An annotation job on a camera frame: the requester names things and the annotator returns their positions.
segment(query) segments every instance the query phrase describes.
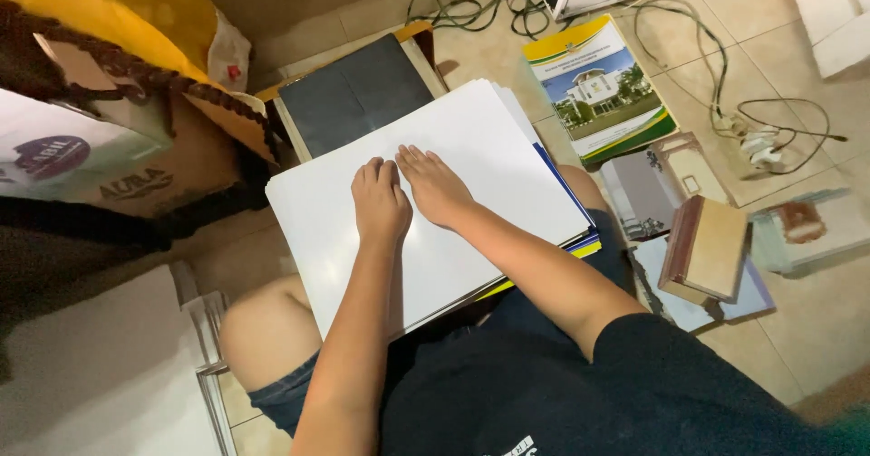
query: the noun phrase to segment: brown book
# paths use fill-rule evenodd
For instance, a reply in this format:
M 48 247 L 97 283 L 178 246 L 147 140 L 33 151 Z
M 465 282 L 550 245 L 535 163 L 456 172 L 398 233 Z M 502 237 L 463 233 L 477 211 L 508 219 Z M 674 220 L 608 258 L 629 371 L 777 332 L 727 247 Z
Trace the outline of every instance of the brown book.
M 701 306 L 736 302 L 746 226 L 739 209 L 694 195 L 674 214 L 658 288 Z

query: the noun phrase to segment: building photo on book cover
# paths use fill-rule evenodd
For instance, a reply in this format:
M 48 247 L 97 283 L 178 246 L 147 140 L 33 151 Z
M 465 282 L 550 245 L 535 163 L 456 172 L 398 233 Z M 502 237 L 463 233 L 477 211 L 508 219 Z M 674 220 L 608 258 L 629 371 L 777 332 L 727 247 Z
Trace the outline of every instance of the building photo on book cover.
M 531 43 L 524 53 L 583 163 L 676 128 L 609 15 Z

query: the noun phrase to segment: forearm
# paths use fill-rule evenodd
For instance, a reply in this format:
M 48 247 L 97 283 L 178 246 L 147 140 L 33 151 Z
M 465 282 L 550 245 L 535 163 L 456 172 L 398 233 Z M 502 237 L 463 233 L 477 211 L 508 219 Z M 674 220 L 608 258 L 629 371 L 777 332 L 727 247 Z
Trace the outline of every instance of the forearm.
M 342 453 L 350 453 L 351 447 L 366 453 L 374 447 L 395 252 L 395 243 L 360 243 L 305 397 L 294 441 L 294 449 L 304 450 L 294 454 L 329 452 L 324 445 Z
M 464 210 L 455 223 L 452 228 L 505 273 L 588 359 L 607 324 L 646 311 L 592 266 L 483 206 Z

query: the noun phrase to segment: black t-shirt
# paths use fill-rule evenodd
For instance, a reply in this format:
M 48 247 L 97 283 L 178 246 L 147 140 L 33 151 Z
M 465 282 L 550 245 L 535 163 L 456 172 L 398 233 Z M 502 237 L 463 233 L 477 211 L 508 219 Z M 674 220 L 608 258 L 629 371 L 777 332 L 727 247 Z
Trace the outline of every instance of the black t-shirt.
M 386 399 L 387 456 L 821 454 L 821 436 L 659 317 L 576 346 L 479 331 L 414 366 Z

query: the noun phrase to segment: right hand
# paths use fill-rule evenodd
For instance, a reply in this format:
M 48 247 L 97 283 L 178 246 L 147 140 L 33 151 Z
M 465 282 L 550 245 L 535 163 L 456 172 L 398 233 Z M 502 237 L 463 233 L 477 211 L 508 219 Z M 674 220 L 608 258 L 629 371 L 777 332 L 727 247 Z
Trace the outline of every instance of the right hand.
M 455 228 L 452 225 L 457 217 L 477 205 L 462 179 L 435 152 L 400 145 L 396 163 L 411 184 L 417 209 L 430 222 Z

